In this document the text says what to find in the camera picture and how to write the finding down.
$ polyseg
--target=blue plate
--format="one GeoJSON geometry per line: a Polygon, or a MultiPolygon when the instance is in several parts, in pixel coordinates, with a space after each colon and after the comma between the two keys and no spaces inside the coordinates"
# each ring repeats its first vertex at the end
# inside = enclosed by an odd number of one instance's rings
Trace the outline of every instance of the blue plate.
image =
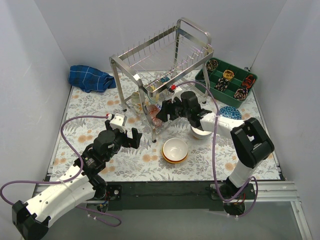
{"type": "Polygon", "coordinates": [[[235,120],[241,120],[242,116],[238,109],[233,106],[224,106],[220,109],[220,114],[223,117],[235,120]]]}

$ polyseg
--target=gray wall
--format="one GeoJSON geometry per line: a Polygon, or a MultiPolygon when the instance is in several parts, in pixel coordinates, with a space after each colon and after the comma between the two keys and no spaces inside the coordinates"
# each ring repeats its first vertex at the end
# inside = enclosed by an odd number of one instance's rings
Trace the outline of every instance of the gray wall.
{"type": "MultiPolygon", "coordinates": [[[[33,0],[0,1],[0,186],[42,180],[69,94],[68,64],[33,0]]],[[[33,184],[4,190],[26,201],[33,184]]],[[[0,199],[0,239],[21,236],[11,206],[0,199]]]]}
{"type": "Polygon", "coordinates": [[[320,2],[288,0],[253,71],[280,166],[294,180],[313,239],[320,239],[320,2]]]}
{"type": "Polygon", "coordinates": [[[251,66],[286,0],[35,0],[70,65],[110,71],[109,57],[187,17],[214,56],[251,66]]]}

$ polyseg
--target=stainless steel frame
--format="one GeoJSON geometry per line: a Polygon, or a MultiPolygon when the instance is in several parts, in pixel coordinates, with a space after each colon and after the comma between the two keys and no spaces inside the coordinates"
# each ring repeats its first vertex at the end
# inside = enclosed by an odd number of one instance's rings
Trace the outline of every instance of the stainless steel frame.
{"type": "MultiPolygon", "coordinates": [[[[150,127],[153,142],[156,141],[157,135],[172,125],[173,122],[163,127],[156,127],[149,115],[145,95],[150,98],[155,97],[175,82],[179,80],[185,81],[183,77],[200,65],[203,65],[205,84],[209,87],[210,82],[206,62],[213,56],[213,53],[210,33],[195,22],[182,17],[177,21],[176,25],[168,27],[167,30],[163,29],[162,32],[159,31],[158,35],[154,34],[152,38],[149,36],[149,39],[147,41],[144,39],[142,44],[139,43],[136,47],[133,45],[132,49],[128,48],[128,51],[123,52],[123,54],[110,57],[110,64],[122,109],[126,111],[129,108],[141,118],[144,124],[150,127]],[[206,42],[182,29],[181,22],[196,30],[197,33],[205,35],[206,42]],[[174,55],[173,61],[169,60],[168,54],[170,53],[174,55]],[[156,76],[146,70],[154,70],[163,64],[165,64],[165,71],[159,71],[156,76]],[[131,96],[124,97],[118,69],[137,85],[143,114],[135,111],[131,104],[131,96]],[[154,80],[149,81],[139,71],[147,72],[154,80]],[[169,79],[168,81],[162,82],[163,79],[167,78],[169,79]]],[[[208,93],[206,92],[202,96],[206,99],[208,93]]]]}

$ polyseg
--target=blue towel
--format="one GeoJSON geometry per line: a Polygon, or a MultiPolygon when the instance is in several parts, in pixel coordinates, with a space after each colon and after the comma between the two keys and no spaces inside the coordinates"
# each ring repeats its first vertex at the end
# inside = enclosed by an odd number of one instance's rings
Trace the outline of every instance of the blue towel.
{"type": "Polygon", "coordinates": [[[84,65],[70,67],[68,82],[72,86],[79,87],[82,91],[104,92],[106,89],[116,87],[115,78],[108,73],[96,68],[84,65]]]}

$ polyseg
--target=table surface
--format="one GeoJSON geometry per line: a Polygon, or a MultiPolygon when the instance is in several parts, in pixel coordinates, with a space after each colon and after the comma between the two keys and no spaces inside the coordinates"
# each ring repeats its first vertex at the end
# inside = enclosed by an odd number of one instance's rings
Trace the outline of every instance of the table surface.
{"type": "MultiPolygon", "coordinates": [[[[185,78],[194,80],[197,71],[193,71],[185,78]]],[[[152,79],[150,73],[144,76],[152,79]]],[[[136,91],[137,86],[126,76],[120,75],[124,97],[136,91]]],[[[226,106],[218,102],[219,107],[226,106]]],[[[214,110],[212,99],[202,107],[214,110]]],[[[263,124],[259,109],[253,93],[251,92],[245,102],[238,109],[242,119],[257,118],[263,124]]],[[[104,93],[86,93],[74,87],[67,108],[66,119],[80,115],[105,116],[107,113],[124,114],[120,104],[118,90],[107,89],[104,93]]],[[[129,110],[126,128],[137,128],[143,133],[139,149],[121,148],[100,176],[107,182],[124,181],[205,181],[213,180],[212,170],[212,138],[196,139],[190,131],[190,124],[186,119],[181,119],[177,124],[169,127],[162,133],[156,143],[152,143],[149,129],[129,110]],[[170,138],[184,139],[189,147],[187,159],[179,164],[171,164],[164,160],[161,149],[165,141],[170,138]]],[[[92,143],[100,131],[105,129],[103,119],[76,119],[65,126],[64,134],[70,143],[80,153],[92,143]]],[[[217,134],[216,138],[216,173],[218,180],[225,180],[231,174],[238,162],[238,157],[231,139],[217,134]]],[[[50,181],[56,181],[74,162],[75,153],[63,141],[59,140],[56,156],[52,162],[53,169],[50,181]]],[[[274,156],[271,154],[264,160],[254,173],[258,180],[280,179],[274,156]]]]}

